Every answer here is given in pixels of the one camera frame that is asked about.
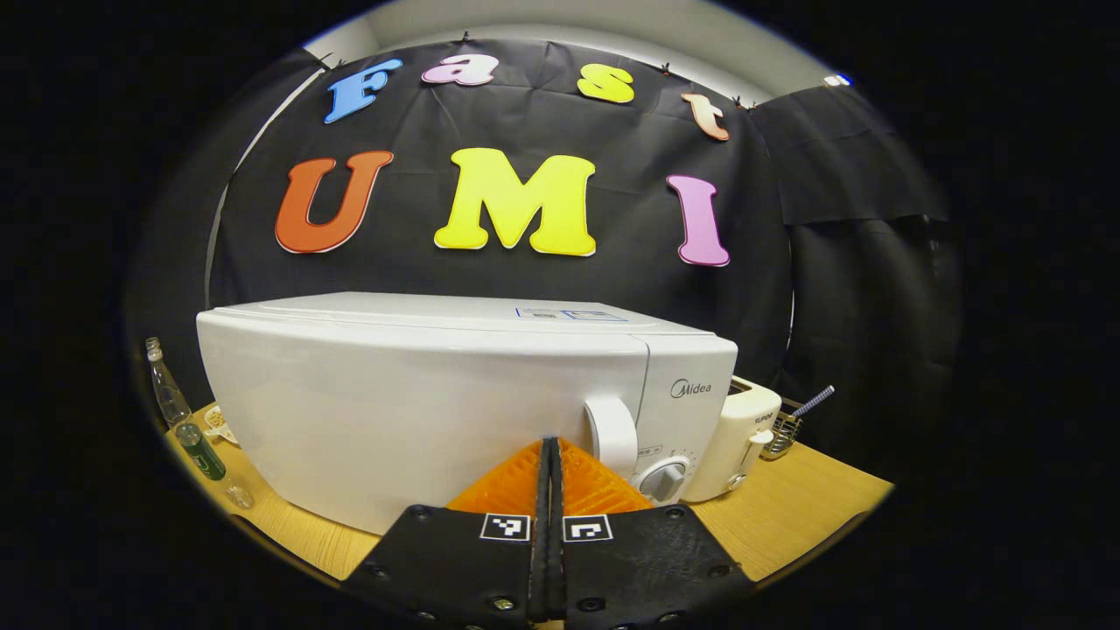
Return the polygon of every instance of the foam letter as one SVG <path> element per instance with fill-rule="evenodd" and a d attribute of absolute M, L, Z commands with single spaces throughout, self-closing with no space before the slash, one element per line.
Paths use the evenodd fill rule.
<path fill-rule="evenodd" d="M 439 63 L 442 65 L 429 70 L 420 78 L 428 83 L 454 81 L 459 85 L 482 85 L 494 78 L 491 73 L 497 67 L 497 59 L 489 55 L 455 55 Z"/>
<path fill-rule="evenodd" d="M 323 122 L 329 124 L 372 103 L 376 99 L 373 92 L 381 90 L 389 82 L 386 71 L 396 70 L 402 65 L 404 64 L 400 59 L 389 59 L 336 82 L 329 87 L 335 93 L 335 109 L 330 110 Z"/>
<path fill-rule="evenodd" d="M 731 137 L 726 129 L 720 129 L 719 124 L 716 123 L 716 117 L 722 118 L 724 112 L 711 104 L 708 96 L 703 94 L 681 94 L 681 98 L 692 104 L 692 118 L 696 119 L 697 124 L 700 126 L 700 129 L 703 129 L 704 133 L 717 140 L 727 140 Z"/>
<path fill-rule="evenodd" d="M 634 89 L 627 83 L 634 83 L 634 77 L 623 68 L 603 64 L 587 64 L 579 68 L 584 76 L 576 86 L 585 96 L 603 99 L 614 103 L 628 103 L 634 100 Z"/>
<path fill-rule="evenodd" d="M 716 213 L 711 209 L 711 196 L 716 194 L 716 186 L 685 175 L 670 175 L 665 177 L 665 182 L 669 182 L 681 198 L 684 244 L 676 250 L 681 260 L 689 265 L 709 267 L 724 267 L 730 262 L 731 256 L 719 244 Z"/>
<path fill-rule="evenodd" d="M 505 154 L 497 149 L 459 149 L 459 185 L 447 225 L 436 232 L 436 244 L 447 249 L 480 249 L 489 234 L 478 225 L 482 206 L 506 249 L 517 244 L 529 222 L 541 211 L 541 226 L 529 244 L 541 253 L 591 256 L 595 239 L 587 233 L 587 179 L 590 161 L 572 156 L 544 160 L 525 184 Z"/>
<path fill-rule="evenodd" d="M 307 216 L 319 182 L 335 167 L 335 160 L 309 159 L 293 166 L 288 173 L 288 192 L 277 214 L 277 242 L 292 253 L 320 253 L 348 241 L 365 217 L 377 172 L 391 161 L 393 154 L 389 151 L 366 151 L 346 160 L 353 173 L 342 207 L 334 219 L 321 225 L 311 223 Z"/>

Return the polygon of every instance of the letter m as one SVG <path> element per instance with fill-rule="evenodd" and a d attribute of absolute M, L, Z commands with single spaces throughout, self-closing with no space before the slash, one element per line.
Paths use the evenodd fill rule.
<path fill-rule="evenodd" d="M 541 253 L 591 256 L 595 239 L 587 233 L 587 179 L 595 165 L 571 156 L 544 160 L 525 184 L 497 149 L 460 149 L 451 154 L 459 165 L 459 186 L 447 225 L 436 231 L 436 244 L 445 249 L 482 249 L 489 239 L 479 226 L 483 204 L 494 231 L 506 248 L 513 248 L 541 212 L 541 226 L 529 244 Z"/>

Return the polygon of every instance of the yellow letter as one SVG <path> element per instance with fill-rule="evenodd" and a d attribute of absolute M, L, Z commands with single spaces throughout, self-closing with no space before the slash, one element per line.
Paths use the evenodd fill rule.
<path fill-rule="evenodd" d="M 517 244 L 529 222 L 541 211 L 541 228 L 529 244 L 541 253 L 591 256 L 595 239 L 587 233 L 587 179 L 595 165 L 572 156 L 552 156 L 525 184 L 497 149 L 459 149 L 459 186 L 447 225 L 436 231 L 436 244 L 446 249 L 480 249 L 489 234 L 478 225 L 485 203 L 498 240 L 506 249 Z"/>
<path fill-rule="evenodd" d="M 587 64 L 579 68 L 584 75 L 576 86 L 585 96 L 603 99 L 614 103 L 628 103 L 634 100 L 634 89 L 627 83 L 634 83 L 634 77 L 623 68 L 603 64 Z"/>

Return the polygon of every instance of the black fabric curtain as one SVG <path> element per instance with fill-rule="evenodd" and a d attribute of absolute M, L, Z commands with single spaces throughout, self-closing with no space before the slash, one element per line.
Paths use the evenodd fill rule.
<path fill-rule="evenodd" d="M 913 472 L 909 446 L 954 438 L 939 433 L 961 330 L 943 195 L 850 87 L 796 92 L 753 118 L 793 253 L 793 335 L 772 387 L 804 401 L 834 386 L 800 439 L 897 482 Z"/>
<path fill-rule="evenodd" d="M 497 57 L 480 86 L 432 85 L 419 74 L 466 53 Z M 390 58 L 367 110 L 329 126 L 328 86 Z M 635 98 L 582 96 L 579 70 L 626 70 Z M 127 302 L 129 352 L 148 391 L 143 339 L 164 340 L 188 400 L 213 399 L 194 317 L 206 307 L 338 290 L 603 302 L 712 331 L 739 344 L 736 373 L 805 400 L 831 400 L 806 417 L 802 439 L 890 481 L 907 462 L 904 441 L 937 437 L 960 331 L 960 286 L 948 211 L 894 130 L 851 87 L 816 87 L 753 109 L 660 68 L 618 55 L 545 41 L 475 40 L 394 50 L 319 75 L 269 127 L 276 108 L 319 65 L 299 52 L 262 73 L 185 159 L 152 207 Z M 706 136 L 682 93 L 707 95 L 730 140 Z M 522 182 L 553 155 L 596 165 L 587 185 L 587 258 L 550 256 L 529 243 L 444 250 L 433 232 L 448 217 L 459 176 L 450 155 L 505 152 Z M 334 158 L 311 206 L 325 221 L 348 182 L 354 154 L 393 151 L 377 175 L 368 216 L 343 247 L 292 254 L 273 226 L 288 172 Z M 727 267 L 687 265 L 679 197 L 665 177 L 711 182 Z M 204 284 L 207 244 L 228 184 Z M 795 296 L 792 336 L 791 297 Z"/>
<path fill-rule="evenodd" d="M 195 315 L 206 308 L 203 272 L 214 211 L 253 137 L 288 94 L 319 68 L 316 58 L 300 48 L 260 72 L 215 112 L 152 200 L 130 262 L 123 308 L 127 346 L 122 349 L 152 418 L 160 416 L 143 353 L 149 336 L 160 339 L 168 365 L 192 406 L 214 400 L 195 331 Z"/>

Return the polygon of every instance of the striped straw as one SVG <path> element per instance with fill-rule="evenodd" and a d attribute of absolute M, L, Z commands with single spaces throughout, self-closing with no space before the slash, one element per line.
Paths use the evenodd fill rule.
<path fill-rule="evenodd" d="M 829 396 L 832 396 L 832 392 L 836 391 L 836 390 L 837 390 L 837 388 L 834 388 L 832 386 L 829 386 L 829 387 L 824 388 L 824 391 L 818 393 L 809 402 L 805 402 L 804 405 L 802 405 L 801 408 L 797 409 L 796 411 L 794 411 L 793 414 L 791 414 L 791 416 L 797 416 L 799 418 L 802 417 L 802 416 L 804 416 L 813 407 L 816 407 L 818 405 L 820 405 L 822 400 L 824 400 Z"/>

